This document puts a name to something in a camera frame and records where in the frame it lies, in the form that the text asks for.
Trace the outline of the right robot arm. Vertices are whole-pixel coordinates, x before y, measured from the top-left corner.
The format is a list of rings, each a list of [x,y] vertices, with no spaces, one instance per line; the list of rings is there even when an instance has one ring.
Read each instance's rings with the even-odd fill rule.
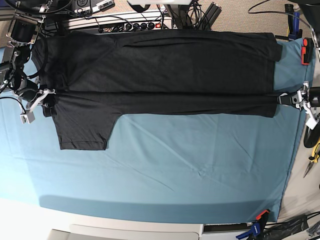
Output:
[[[51,0],[6,0],[14,9],[14,14],[6,34],[9,41],[4,49],[0,63],[0,92],[12,92],[11,99],[18,102],[22,123],[35,120],[34,109],[42,105],[54,90],[40,89],[37,78],[44,72],[48,61],[48,43],[41,34],[42,25],[50,11]],[[42,66],[32,75],[24,72],[25,64],[31,59],[32,47],[37,39],[44,41],[44,60]]]

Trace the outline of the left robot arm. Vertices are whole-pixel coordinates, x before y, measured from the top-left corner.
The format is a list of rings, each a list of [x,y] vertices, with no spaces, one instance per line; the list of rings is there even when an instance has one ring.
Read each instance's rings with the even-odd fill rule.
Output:
[[[320,50],[320,2],[318,0],[295,0],[300,11],[309,23],[311,38],[304,38],[301,46],[301,64],[309,65],[314,51]],[[295,94],[280,96],[282,105],[291,105],[298,109],[309,110],[320,106],[320,88],[304,84]]]

